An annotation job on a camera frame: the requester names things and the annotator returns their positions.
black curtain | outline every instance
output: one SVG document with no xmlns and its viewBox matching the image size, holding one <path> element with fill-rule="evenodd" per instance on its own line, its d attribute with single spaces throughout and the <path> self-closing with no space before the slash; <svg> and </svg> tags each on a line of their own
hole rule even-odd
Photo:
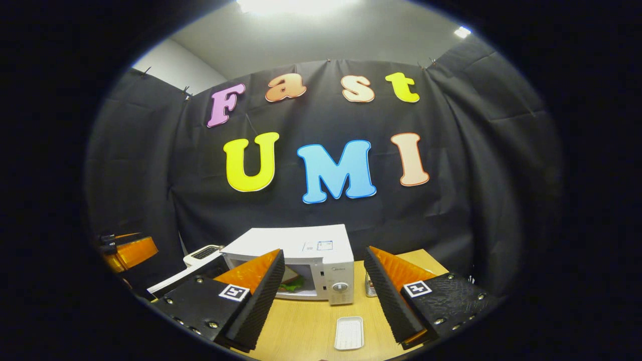
<svg viewBox="0 0 642 361">
<path fill-rule="evenodd" d="M 145 232 L 159 252 L 121 275 L 141 292 L 185 268 L 168 167 L 186 95 L 131 69 L 98 112 L 87 145 L 85 196 L 94 235 Z"/>
<path fill-rule="evenodd" d="M 396 72 L 415 80 L 417 103 L 396 97 L 385 80 Z M 268 102 L 268 82 L 286 73 L 300 74 L 307 91 Z M 345 75 L 367 77 L 374 100 L 347 101 Z M 240 83 L 246 90 L 227 111 L 229 120 L 207 127 L 212 94 Z M 100 114 L 87 167 L 92 221 L 101 232 L 152 233 L 159 255 L 130 271 L 145 286 L 183 267 L 177 229 L 195 251 L 228 244 L 252 227 L 345 224 L 356 260 L 368 245 L 393 253 L 423 248 L 449 270 L 505 295 L 547 248 L 559 218 L 562 164 L 553 120 L 517 70 L 474 36 L 425 69 L 353 60 L 293 64 L 189 101 L 131 70 Z M 260 169 L 254 138 L 266 132 L 280 135 L 273 181 L 257 192 L 234 190 L 223 145 L 247 139 L 244 167 L 253 175 Z M 390 137 L 405 132 L 421 137 L 430 180 L 420 186 L 399 182 L 403 167 Z M 297 149 L 321 144 L 338 162 L 355 139 L 371 143 L 377 193 L 303 203 L 306 169 Z"/>
</svg>

ceiling light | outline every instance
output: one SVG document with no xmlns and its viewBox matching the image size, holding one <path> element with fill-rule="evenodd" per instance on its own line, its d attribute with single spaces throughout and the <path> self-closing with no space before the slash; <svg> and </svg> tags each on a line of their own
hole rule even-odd
<svg viewBox="0 0 642 361">
<path fill-rule="evenodd" d="M 298 13 L 329 12 L 358 0 L 236 0 L 243 13 Z"/>
<path fill-rule="evenodd" d="M 459 29 L 455 30 L 455 35 L 457 35 L 462 39 L 466 38 L 470 34 L 471 34 L 471 31 L 464 28 L 463 26 L 460 26 Z"/>
</svg>

yellow letter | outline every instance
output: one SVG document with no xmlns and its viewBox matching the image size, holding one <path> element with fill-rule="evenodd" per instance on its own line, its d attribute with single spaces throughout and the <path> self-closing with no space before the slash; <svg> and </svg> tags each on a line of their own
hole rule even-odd
<svg viewBox="0 0 642 361">
<path fill-rule="evenodd" d="M 370 80 L 364 76 L 346 75 L 341 78 L 341 85 L 346 88 L 343 96 L 349 101 L 367 103 L 374 99 L 374 91 L 368 88 Z"/>
<path fill-rule="evenodd" d="M 395 91 L 397 98 L 407 101 L 408 103 L 417 103 L 419 94 L 410 92 L 408 84 L 415 85 L 415 80 L 407 78 L 403 73 L 394 73 L 386 76 L 386 80 L 392 82 L 392 89 Z"/>
<path fill-rule="evenodd" d="M 279 101 L 285 98 L 302 96 L 308 88 L 303 86 L 303 79 L 297 73 L 283 74 L 270 80 L 270 90 L 265 93 L 267 101 Z"/>
<path fill-rule="evenodd" d="M 249 144 L 247 139 L 237 139 L 223 146 L 227 154 L 227 182 L 232 188 L 241 192 L 260 191 L 267 187 L 274 178 L 274 143 L 279 134 L 275 132 L 259 134 L 254 142 L 259 145 L 261 152 L 261 170 L 253 177 L 245 175 L 243 153 Z"/>
<path fill-rule="evenodd" d="M 390 138 L 399 148 L 399 155 L 401 155 L 403 177 L 401 177 L 400 181 L 402 186 L 418 186 L 428 182 L 428 179 L 430 179 L 430 176 L 421 165 L 419 147 L 417 146 L 419 139 L 420 137 L 415 133 L 401 133 Z"/>
</svg>

peach letter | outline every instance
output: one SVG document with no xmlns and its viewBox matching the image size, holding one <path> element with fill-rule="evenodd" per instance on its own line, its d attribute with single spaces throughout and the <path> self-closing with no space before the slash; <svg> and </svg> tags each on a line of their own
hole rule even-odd
<svg viewBox="0 0 642 361">
<path fill-rule="evenodd" d="M 403 166 L 403 177 L 401 185 L 406 187 L 418 186 L 428 182 L 430 176 L 424 171 L 419 157 L 419 135 L 415 133 L 401 133 L 390 138 L 399 147 L 401 164 Z"/>
<path fill-rule="evenodd" d="M 285 98 L 302 96 L 308 88 L 303 86 L 303 79 L 297 73 L 283 74 L 270 80 L 270 90 L 265 93 L 267 101 L 279 101 Z"/>
<path fill-rule="evenodd" d="M 374 99 L 374 91 L 368 87 L 370 80 L 364 76 L 346 75 L 341 78 L 341 85 L 345 88 L 343 96 L 349 101 L 367 103 Z"/>
</svg>

letter m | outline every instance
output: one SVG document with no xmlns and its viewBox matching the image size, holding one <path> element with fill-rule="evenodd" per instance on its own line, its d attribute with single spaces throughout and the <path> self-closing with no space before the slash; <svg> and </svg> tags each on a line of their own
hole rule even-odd
<svg viewBox="0 0 642 361">
<path fill-rule="evenodd" d="M 368 150 L 368 141 L 349 141 L 343 149 L 339 164 L 336 164 L 322 145 L 312 144 L 299 148 L 297 155 L 305 162 L 308 183 L 308 192 L 303 196 L 303 202 L 321 203 L 327 199 L 327 195 L 321 190 L 321 181 L 334 199 L 341 197 L 347 179 L 350 179 L 350 186 L 345 191 L 348 198 L 370 197 L 377 193 L 377 188 L 370 181 Z"/>
</svg>

